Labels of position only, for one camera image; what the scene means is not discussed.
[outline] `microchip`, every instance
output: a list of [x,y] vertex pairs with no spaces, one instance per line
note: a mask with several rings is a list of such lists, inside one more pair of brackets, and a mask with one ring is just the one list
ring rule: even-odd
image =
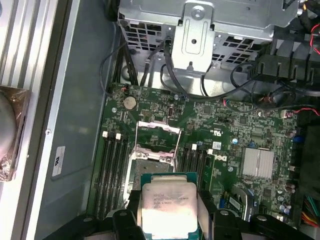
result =
[[203,113],[204,114],[211,114],[211,111],[212,111],[212,108],[211,108],[211,106],[204,106],[204,108],[203,108]]
[[263,196],[264,196],[265,198],[270,198],[270,197],[271,197],[271,189],[269,189],[269,188],[264,188],[264,189],[263,189]]
[[247,124],[247,118],[245,116],[241,116],[239,119],[239,124],[246,125]]

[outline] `sticker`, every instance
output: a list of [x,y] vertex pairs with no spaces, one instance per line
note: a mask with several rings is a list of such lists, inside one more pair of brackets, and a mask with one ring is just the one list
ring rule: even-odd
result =
[[230,202],[236,209],[240,210],[241,205],[240,205],[236,200],[234,200],[232,197],[230,197],[229,202]]
[[212,144],[212,148],[215,150],[221,150],[221,142],[220,141],[214,141]]
[[58,146],[56,148],[52,177],[57,176],[61,173],[62,163],[64,161],[66,146]]

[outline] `integrated circuit chip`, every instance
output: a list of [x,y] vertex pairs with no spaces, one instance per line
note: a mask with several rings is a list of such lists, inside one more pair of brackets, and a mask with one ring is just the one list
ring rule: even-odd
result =
[[241,116],[239,119],[239,124],[246,125],[247,124],[247,118],[245,116]]
[[211,114],[211,112],[212,112],[212,108],[211,108],[211,106],[204,106],[204,108],[203,108],[203,113],[204,114]]
[[241,170],[243,175],[271,179],[275,153],[268,150],[244,148]]
[[271,197],[271,189],[269,189],[269,188],[264,188],[264,189],[263,189],[263,196],[264,196],[265,198],[270,198],[270,197]]

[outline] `capacitor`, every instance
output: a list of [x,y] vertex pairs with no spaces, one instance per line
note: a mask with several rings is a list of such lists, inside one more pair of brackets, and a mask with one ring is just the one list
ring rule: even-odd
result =
[[282,205],[284,205],[285,208],[286,208],[286,209],[289,209],[289,210],[292,208],[292,206],[291,206],[289,203],[287,203],[287,202],[283,202]]
[[283,205],[280,205],[280,206],[279,206],[279,210],[280,210],[281,212],[284,212],[285,209],[286,209],[285,206],[283,206]]
[[287,138],[293,138],[296,135],[296,133],[296,130],[290,129],[284,134],[284,136],[286,136]]
[[296,185],[294,185],[294,184],[291,183],[291,182],[287,182],[285,185],[286,185],[287,187],[291,188],[291,189],[295,189],[295,188],[296,188]]
[[234,139],[232,139],[232,144],[238,144],[238,139],[236,139],[236,138],[234,138]]
[[285,188],[285,190],[286,190],[288,193],[292,193],[292,194],[294,194],[294,193],[296,192],[295,189],[292,189],[291,187],[288,187],[288,186]]
[[278,201],[282,202],[283,200],[285,200],[285,198],[283,196],[278,196]]
[[289,215],[289,214],[290,214],[290,209],[285,208],[283,212],[284,212],[285,214],[288,214],[288,215]]

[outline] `metal bracket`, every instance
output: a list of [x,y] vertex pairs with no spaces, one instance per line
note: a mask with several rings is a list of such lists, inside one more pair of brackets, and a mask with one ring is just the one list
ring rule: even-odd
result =
[[205,73],[211,64],[215,32],[211,29],[211,5],[186,3],[182,25],[175,28],[172,61],[174,68]]
[[178,151],[178,145],[179,145],[179,141],[180,141],[180,136],[181,136],[181,132],[182,132],[180,128],[169,126],[165,122],[161,122],[161,121],[152,121],[152,122],[138,121],[136,123],[136,128],[135,128],[135,144],[134,144],[135,145],[135,147],[134,147],[135,150],[134,151],[136,153],[138,152],[137,140],[138,140],[139,128],[150,128],[150,129],[162,128],[166,132],[177,134],[178,135],[178,140],[177,140],[177,143],[175,145],[175,149],[174,149],[174,153],[172,155],[172,159],[176,158],[177,151]]

